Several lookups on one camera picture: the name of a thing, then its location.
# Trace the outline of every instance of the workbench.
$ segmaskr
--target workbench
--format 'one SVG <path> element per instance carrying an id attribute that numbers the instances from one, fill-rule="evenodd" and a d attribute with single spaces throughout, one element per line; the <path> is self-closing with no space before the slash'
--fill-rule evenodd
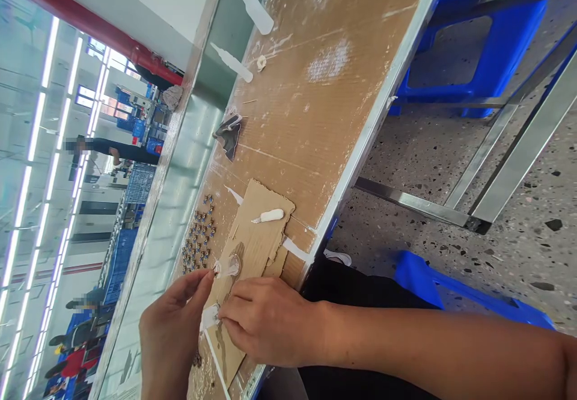
<path id="1" fill-rule="evenodd" d="M 222 2 L 202 44 L 203 64 L 211 57 L 207 42 L 225 48 L 215 39 L 225 28 L 217 22 Z M 202 195 L 215 198 L 217 256 L 238 209 L 234 194 L 243 196 L 250 179 L 290 199 L 296 210 L 285 234 L 295 247 L 278 268 L 290 286 L 300 287 L 383 124 L 436 0 L 263 2 L 275 27 L 267 36 L 255 29 L 250 34 L 242 60 L 254 79 L 237 79 L 228 102 L 207 91 L 202 68 L 193 88 L 200 62 L 193 56 L 183 86 L 183 97 L 191 98 L 170 123 L 91 399 L 112 395 L 136 372 L 139 316 L 182 273 L 180 247 Z M 267 66 L 258 73 L 260 55 Z M 211 137 L 225 106 L 243 116 L 233 162 Z M 226 392 L 205 337 L 200 354 L 203 364 L 191 372 L 189 398 L 251 398 L 258 389 L 264 366 L 245 358 Z"/>

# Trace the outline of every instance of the factory floor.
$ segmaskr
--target factory floor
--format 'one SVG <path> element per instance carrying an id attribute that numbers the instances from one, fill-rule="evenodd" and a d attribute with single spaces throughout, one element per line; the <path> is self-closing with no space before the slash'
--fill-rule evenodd
<path id="1" fill-rule="evenodd" d="M 577 0 L 549 2 L 506 94 L 531 73 L 575 14 Z M 470 79 L 489 25 L 479 19 L 441 33 L 413 63 L 411 82 L 426 85 L 430 73 L 447 84 Z M 468 210 L 549 80 L 522 104 L 459 210 Z M 386 118 L 361 176 L 443 204 L 488 128 L 487 120 L 460 118 L 455 110 L 405 108 L 400 117 Z M 469 286 L 546 312 L 558 330 L 577 335 L 576 133 L 574 105 L 486 236 L 354 189 L 328 248 L 350 254 L 353 266 L 368 275 L 387 276 L 394 275 L 395 254 L 410 250 Z M 560 220 L 561 229 L 548 227 L 550 220 Z M 466 303 L 454 300 L 449 307 Z"/>

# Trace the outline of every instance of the black pants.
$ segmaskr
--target black pants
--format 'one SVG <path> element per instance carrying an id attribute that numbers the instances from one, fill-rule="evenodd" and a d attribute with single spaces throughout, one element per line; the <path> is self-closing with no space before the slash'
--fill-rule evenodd
<path id="1" fill-rule="evenodd" d="M 151 165 L 158 165 L 158 160 L 160 158 L 153 153 L 148 153 L 145 145 L 138 147 L 127 144 L 126 147 L 123 148 L 122 155 L 122 158 L 124 159 Z"/>
<path id="2" fill-rule="evenodd" d="M 437 309 L 391 278 L 370 277 L 323 256 L 311 267 L 303 296 L 313 302 L 356 307 Z M 437 398 L 402 379 L 377 372 L 315 366 L 300 368 L 299 373 L 309 400 Z"/>

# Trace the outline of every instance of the blue stool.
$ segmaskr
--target blue stool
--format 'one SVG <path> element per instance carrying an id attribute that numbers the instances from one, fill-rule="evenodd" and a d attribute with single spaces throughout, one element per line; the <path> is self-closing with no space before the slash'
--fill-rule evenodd
<path id="1" fill-rule="evenodd" d="M 462 0 L 440 0 L 439 3 L 454 2 L 454 5 L 458 6 L 459 1 Z M 408 86 L 409 69 L 399 86 L 397 96 L 409 101 L 411 97 L 434 97 L 443 102 L 443 99 L 466 100 L 471 97 L 498 97 L 502 95 L 539 28 L 546 5 L 546 1 L 540 1 L 490 15 L 492 24 L 489 35 L 473 79 L 469 83 L 411 88 Z M 430 49 L 435 41 L 436 33 L 447 26 L 439 25 L 429 28 L 425 32 L 417 52 Z M 465 108 L 462 110 L 461 117 L 483 118 L 491 112 L 492 109 L 487 108 Z M 391 107 L 389 114 L 400 115 L 400 107 Z"/>
<path id="2" fill-rule="evenodd" d="M 421 299 L 443 310 L 445 306 L 441 301 L 437 286 L 452 290 L 463 298 L 481 304 L 487 310 L 506 319 L 555 331 L 553 322 L 545 313 L 516 299 L 511 299 L 509 304 L 465 286 L 463 283 L 430 268 L 421 257 L 408 251 L 402 251 L 400 254 L 395 281 Z"/>

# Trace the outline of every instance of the cardboard sheet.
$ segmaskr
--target cardboard sheet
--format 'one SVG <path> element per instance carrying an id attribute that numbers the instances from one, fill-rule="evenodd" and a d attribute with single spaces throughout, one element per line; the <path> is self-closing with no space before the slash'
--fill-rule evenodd
<path id="1" fill-rule="evenodd" d="M 262 212 L 278 208 L 285 212 L 283 219 L 260 224 L 251 222 Z M 269 258 L 276 261 L 277 251 L 284 238 L 284 227 L 294 209 L 293 202 L 251 179 L 220 256 L 220 259 L 223 259 L 232 252 L 238 251 L 241 259 L 240 274 L 236 277 L 215 280 L 205 308 L 217 302 L 220 304 L 226 302 L 230 289 L 236 281 L 261 277 Z M 279 260 L 286 258 L 286 251 L 282 255 Z M 228 388 L 245 354 L 233 345 L 224 325 L 220 324 L 208 329 L 208 334 L 216 354 L 217 365 Z"/>

